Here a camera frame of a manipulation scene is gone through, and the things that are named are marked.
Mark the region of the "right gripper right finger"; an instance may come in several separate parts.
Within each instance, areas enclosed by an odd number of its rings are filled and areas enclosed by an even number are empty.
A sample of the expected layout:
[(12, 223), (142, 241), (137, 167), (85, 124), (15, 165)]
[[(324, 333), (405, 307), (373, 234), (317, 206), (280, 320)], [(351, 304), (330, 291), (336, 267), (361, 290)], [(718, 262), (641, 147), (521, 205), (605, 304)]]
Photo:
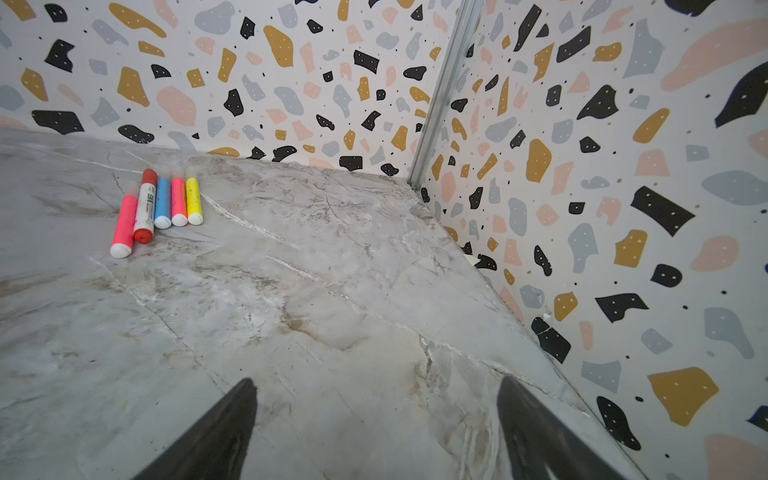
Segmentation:
[(502, 378), (496, 405), (513, 478), (621, 477), (517, 379)]

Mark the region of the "blue pen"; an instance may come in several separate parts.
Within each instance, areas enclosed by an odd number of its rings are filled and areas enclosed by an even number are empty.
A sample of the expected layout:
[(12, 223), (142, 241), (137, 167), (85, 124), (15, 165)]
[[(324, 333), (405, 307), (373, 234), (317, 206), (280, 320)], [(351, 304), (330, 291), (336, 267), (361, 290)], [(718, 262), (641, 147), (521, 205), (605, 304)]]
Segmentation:
[(156, 188), (154, 225), (165, 230), (171, 227), (171, 183), (167, 178), (159, 177)]

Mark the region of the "pink highlighter pen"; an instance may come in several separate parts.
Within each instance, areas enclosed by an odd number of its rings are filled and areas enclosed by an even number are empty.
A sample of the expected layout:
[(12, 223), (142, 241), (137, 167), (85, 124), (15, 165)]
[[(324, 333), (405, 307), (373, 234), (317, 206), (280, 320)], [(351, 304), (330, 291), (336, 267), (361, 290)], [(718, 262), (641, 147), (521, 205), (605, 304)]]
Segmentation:
[(175, 176), (171, 181), (171, 222), (176, 227), (183, 227), (188, 223), (186, 185), (184, 179), (179, 176)]

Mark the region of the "thin white red pen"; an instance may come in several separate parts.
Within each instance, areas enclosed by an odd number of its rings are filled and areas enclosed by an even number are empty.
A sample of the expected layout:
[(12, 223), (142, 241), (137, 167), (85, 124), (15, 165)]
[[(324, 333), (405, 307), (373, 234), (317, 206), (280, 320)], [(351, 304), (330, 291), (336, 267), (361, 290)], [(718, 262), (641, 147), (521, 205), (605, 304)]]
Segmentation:
[(154, 237), (157, 182), (157, 172), (145, 169), (142, 173), (133, 228), (133, 239), (141, 244), (148, 244)]

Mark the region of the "red pink marker pen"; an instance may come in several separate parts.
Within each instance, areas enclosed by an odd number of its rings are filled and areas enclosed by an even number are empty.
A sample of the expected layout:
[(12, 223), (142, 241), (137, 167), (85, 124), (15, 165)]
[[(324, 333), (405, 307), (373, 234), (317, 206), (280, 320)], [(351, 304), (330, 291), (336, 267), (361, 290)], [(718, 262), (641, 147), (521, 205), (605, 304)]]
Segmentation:
[(139, 184), (130, 181), (124, 190), (118, 221), (109, 253), (113, 258), (122, 259), (133, 252), (134, 224), (138, 206)]

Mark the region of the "yellow highlighter pen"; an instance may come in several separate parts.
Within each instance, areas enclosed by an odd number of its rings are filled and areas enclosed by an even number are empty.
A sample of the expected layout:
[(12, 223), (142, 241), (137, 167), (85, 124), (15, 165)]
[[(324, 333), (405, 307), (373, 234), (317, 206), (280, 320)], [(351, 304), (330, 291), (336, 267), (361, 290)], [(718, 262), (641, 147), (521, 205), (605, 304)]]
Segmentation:
[(200, 195), (200, 185), (197, 175), (190, 173), (185, 182), (187, 220), (193, 226), (200, 226), (204, 222), (202, 202)]

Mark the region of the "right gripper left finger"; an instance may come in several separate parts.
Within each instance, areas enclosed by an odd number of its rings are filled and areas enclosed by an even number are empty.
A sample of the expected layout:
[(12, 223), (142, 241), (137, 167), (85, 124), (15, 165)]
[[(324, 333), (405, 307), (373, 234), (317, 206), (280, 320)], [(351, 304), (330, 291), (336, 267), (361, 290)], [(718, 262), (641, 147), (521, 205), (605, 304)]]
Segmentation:
[(240, 380), (137, 479), (239, 479), (258, 408), (257, 387)]

